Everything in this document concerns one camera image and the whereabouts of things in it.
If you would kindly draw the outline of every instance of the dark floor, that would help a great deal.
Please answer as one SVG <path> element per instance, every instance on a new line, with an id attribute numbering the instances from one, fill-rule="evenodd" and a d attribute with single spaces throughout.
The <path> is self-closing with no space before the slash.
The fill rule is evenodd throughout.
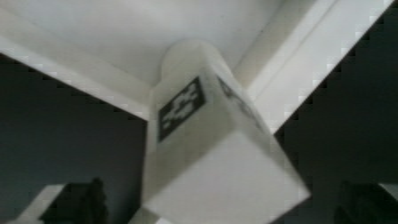
<path id="1" fill-rule="evenodd" d="M 0 58 L 0 223 L 44 185 L 105 182 L 112 224 L 139 208 L 146 121 Z"/>
<path id="2" fill-rule="evenodd" d="M 313 198 L 277 224 L 330 224 L 343 180 L 398 183 L 398 9 L 355 46 L 277 138 Z M 0 59 L 0 223 L 46 184 L 105 181 L 112 224 L 139 206 L 146 122 Z"/>

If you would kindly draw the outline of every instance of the white wall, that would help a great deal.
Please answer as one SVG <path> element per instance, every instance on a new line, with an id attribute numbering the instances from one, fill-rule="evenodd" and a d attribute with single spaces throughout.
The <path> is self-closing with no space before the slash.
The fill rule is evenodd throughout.
<path id="1" fill-rule="evenodd" d="M 0 7 L 155 85 L 185 38 L 206 39 L 236 65 L 282 1 L 0 0 Z"/>

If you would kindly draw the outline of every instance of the white panel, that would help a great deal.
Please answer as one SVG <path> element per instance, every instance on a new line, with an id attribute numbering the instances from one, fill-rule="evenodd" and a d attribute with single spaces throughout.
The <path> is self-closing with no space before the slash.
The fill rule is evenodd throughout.
<path id="1" fill-rule="evenodd" d="M 263 86 L 256 106 L 279 129 L 393 0 L 339 0 Z"/>
<path id="2" fill-rule="evenodd" d="M 0 52 L 140 118 L 147 84 L 0 8 Z"/>
<path id="3" fill-rule="evenodd" d="M 206 39 L 236 65 L 282 0 L 0 0 L 149 85 L 169 46 Z"/>

